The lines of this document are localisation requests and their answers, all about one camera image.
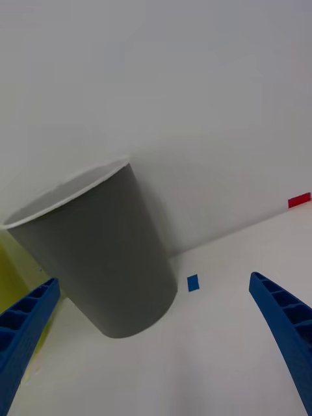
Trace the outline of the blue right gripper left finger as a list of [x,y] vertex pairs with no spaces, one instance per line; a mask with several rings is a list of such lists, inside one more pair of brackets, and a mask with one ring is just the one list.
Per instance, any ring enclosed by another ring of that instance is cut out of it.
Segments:
[[59,298],[59,281],[51,278],[1,314],[0,415],[8,413]]

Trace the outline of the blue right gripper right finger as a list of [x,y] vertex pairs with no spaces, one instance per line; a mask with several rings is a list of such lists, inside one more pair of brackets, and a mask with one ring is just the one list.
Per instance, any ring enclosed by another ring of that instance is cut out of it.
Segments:
[[308,415],[312,414],[312,309],[264,275],[253,272],[249,292],[284,358]]

